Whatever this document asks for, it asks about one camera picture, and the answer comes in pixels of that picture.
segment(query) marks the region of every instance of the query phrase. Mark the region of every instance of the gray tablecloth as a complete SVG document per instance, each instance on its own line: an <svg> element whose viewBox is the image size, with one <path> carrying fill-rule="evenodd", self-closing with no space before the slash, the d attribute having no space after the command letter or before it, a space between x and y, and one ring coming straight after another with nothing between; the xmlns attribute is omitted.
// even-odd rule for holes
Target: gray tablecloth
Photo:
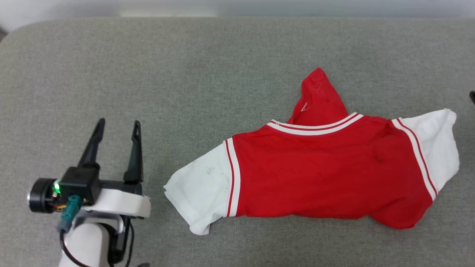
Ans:
<svg viewBox="0 0 475 267"><path fill-rule="evenodd" d="M444 107L460 171L409 230L361 220L226 218L192 234L162 186L233 134L285 121L317 66L349 112L409 117ZM59 214L33 214L38 177L60 178L107 120L101 179L122 178L142 123L144 193L131 266L474 266L474 20L75 19L0 43L0 265L55 266Z"/></svg>

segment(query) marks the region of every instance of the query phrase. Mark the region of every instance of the green light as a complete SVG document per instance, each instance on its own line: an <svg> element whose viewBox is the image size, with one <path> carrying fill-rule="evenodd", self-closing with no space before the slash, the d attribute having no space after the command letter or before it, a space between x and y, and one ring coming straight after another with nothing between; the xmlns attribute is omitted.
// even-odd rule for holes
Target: green light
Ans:
<svg viewBox="0 0 475 267"><path fill-rule="evenodd" d="M54 190L57 194L61 194L61 189L59 188L59 183L55 183L53 190Z"/></svg>

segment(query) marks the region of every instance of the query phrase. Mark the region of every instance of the white stripe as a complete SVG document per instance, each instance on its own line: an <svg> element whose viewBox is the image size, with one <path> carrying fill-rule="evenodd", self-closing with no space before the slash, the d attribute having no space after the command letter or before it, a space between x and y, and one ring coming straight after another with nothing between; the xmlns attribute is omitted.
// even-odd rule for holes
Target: white stripe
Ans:
<svg viewBox="0 0 475 267"><path fill-rule="evenodd" d="M228 139L228 149L231 162L233 164L234 170L234 189L233 195L231 196L231 211L229 212L230 217L236 216L238 211L238 202L239 202L239 191L241 190L241 172L239 170L238 157L236 156L236 151L234 150L233 138Z"/></svg>
<svg viewBox="0 0 475 267"><path fill-rule="evenodd" d="M284 133L289 133L289 134L298 134L298 135L322 135L322 134L329 134L329 133L334 133L334 132L337 132L347 126L349 126L350 124L356 122L357 120L363 118L364 116L361 115L361 114L358 114L356 115L354 118L352 118L351 120L343 123L342 125L340 126L337 126L337 127L334 127L334 128L331 128L331 129L326 129L326 130L314 130L314 131L309 131L309 130L297 130L297 129L289 129L289 128L285 128L285 127L282 127L280 124L281 123L278 123L278 124L275 124L275 123L268 123L267 125L276 129L276 130L279 130L281 132L284 132Z"/></svg>
<svg viewBox="0 0 475 267"><path fill-rule="evenodd" d="M394 124L394 126L396 128L398 128L398 129L402 130L403 132L405 132L407 134L407 136L409 137L409 140L411 141L411 144L412 144L412 150L414 152L414 155L416 156L416 160L417 160L417 163L419 165L420 172L422 173L422 178L424 179L424 184L426 185L427 191L429 192L430 196L432 197L432 200L434 200L436 198L436 193L435 193L434 189L432 188L432 186L430 185L429 176L428 176L426 168L424 166L424 161L422 159L422 155L419 152L419 147L418 147L418 143L417 143L417 140L416 140L415 136L411 133L411 131L409 131L408 129L403 127L397 119L394 119L394 120L391 120L391 121L392 121L392 124Z"/></svg>
<svg viewBox="0 0 475 267"><path fill-rule="evenodd" d="M319 125L319 126L306 126L306 125L295 125L295 124L285 124L285 123L281 123L281 122L278 122L276 120L271 120L272 122L275 122L276 124L280 124L280 125L284 125L284 126L289 126L289 127L293 127L293 128L299 128L299 129L323 129L323 128L329 128L329 127L333 127L333 126L337 126L341 123L343 123L344 121L348 120L349 118L355 116L357 113L356 112L353 112L351 115L349 115L348 117L342 119L342 120L339 120L333 124L326 124L326 125Z"/></svg>

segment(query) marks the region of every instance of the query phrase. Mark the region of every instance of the white wall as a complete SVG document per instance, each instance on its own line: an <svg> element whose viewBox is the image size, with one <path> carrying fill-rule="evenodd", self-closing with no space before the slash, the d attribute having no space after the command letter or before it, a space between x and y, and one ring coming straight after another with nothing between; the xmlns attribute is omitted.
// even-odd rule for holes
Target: white wall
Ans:
<svg viewBox="0 0 475 267"><path fill-rule="evenodd" d="M475 0L0 0L0 27L93 16L475 18Z"/></svg>

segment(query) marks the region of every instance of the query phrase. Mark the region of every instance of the teal connector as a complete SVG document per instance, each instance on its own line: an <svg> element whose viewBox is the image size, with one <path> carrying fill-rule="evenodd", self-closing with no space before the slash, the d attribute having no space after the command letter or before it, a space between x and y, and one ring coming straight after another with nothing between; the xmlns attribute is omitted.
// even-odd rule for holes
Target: teal connector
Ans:
<svg viewBox="0 0 475 267"><path fill-rule="evenodd" d="M73 225L74 217L76 217L81 208L82 202L82 198L78 195L69 197L66 208L64 208L63 214L61 215L61 221L58 223L56 228L59 233L61 233L61 231L64 231L65 233L69 232Z"/></svg>

